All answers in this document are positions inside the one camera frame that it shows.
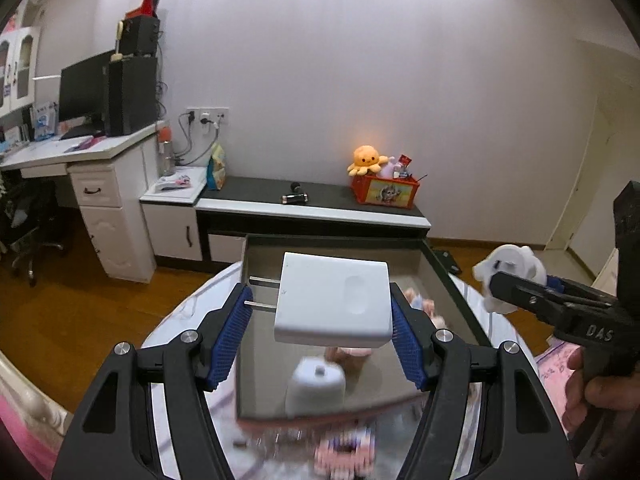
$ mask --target cabinet door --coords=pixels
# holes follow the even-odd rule
[[[11,111],[11,77],[15,32],[0,36],[0,117]]]
[[[31,105],[35,96],[36,55],[40,27],[25,27],[15,31],[15,46],[11,76],[11,109]]]
[[[193,207],[143,204],[146,230],[156,256],[202,260],[196,211]]]
[[[112,278],[139,280],[141,271],[122,208],[83,206],[80,211],[105,272]]]

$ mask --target finger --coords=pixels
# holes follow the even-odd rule
[[[584,397],[584,378],[582,370],[576,370],[564,386],[567,409],[577,406]]]
[[[581,402],[570,410],[565,410],[562,414],[562,425],[571,433],[578,429],[587,417],[587,405]]]
[[[596,377],[584,389],[587,402],[608,410],[636,410],[640,406],[640,375]]]
[[[570,370],[579,370],[583,366],[583,358],[582,358],[582,347],[576,348],[574,353],[572,353],[569,358],[566,360],[566,365]]]

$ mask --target orange octopus plush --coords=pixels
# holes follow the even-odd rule
[[[380,164],[388,161],[388,156],[380,155],[373,146],[360,146],[353,152],[353,164],[347,168],[347,171],[349,176],[363,176],[367,171],[377,173],[382,169]]]

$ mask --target silver bolt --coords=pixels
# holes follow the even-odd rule
[[[443,343],[448,343],[453,339],[453,334],[446,328],[441,328],[436,332],[436,339]]]
[[[124,355],[128,353],[129,350],[131,350],[131,345],[126,341],[123,341],[122,343],[118,343],[116,346],[113,347],[113,351],[118,355]]]
[[[517,354],[520,351],[520,345],[515,341],[505,341],[502,343],[504,349],[510,354]]]
[[[198,338],[198,333],[195,330],[185,330],[180,334],[180,341],[183,343],[193,343]]]

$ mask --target blue gripper pad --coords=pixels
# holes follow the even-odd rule
[[[253,313],[252,308],[246,306],[244,302],[253,300],[254,294],[251,288],[245,286],[211,349],[211,367],[207,374],[207,384],[213,389],[216,389],[229,375],[242,336]]]
[[[423,391],[426,387],[427,375],[422,368],[422,347],[418,344],[393,296],[391,296],[391,316],[394,323],[391,341],[396,348],[404,376],[415,384],[416,388]]]

